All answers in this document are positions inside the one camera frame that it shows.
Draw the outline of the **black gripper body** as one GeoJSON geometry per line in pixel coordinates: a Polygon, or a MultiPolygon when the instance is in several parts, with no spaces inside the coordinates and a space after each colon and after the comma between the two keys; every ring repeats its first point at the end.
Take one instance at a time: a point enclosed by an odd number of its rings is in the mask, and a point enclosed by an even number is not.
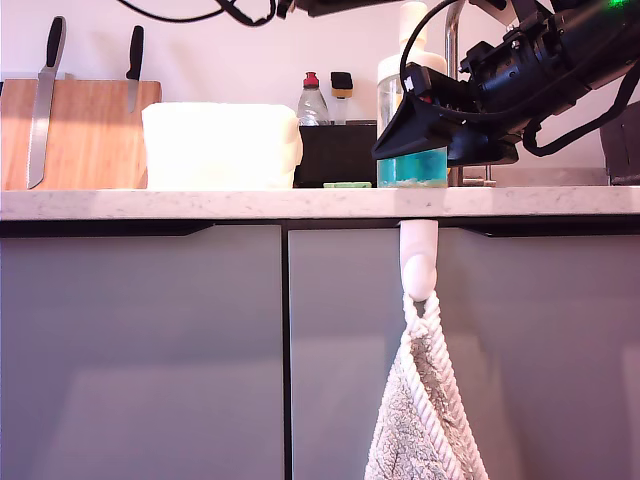
{"type": "Polygon", "coordinates": [[[550,84],[540,53],[531,42],[481,42],[461,62],[469,79],[454,80],[410,62],[401,71],[407,96],[436,105],[448,119],[478,122],[481,147],[474,160],[449,160],[449,166],[513,164],[520,131],[542,101],[535,96],[550,84]]]}

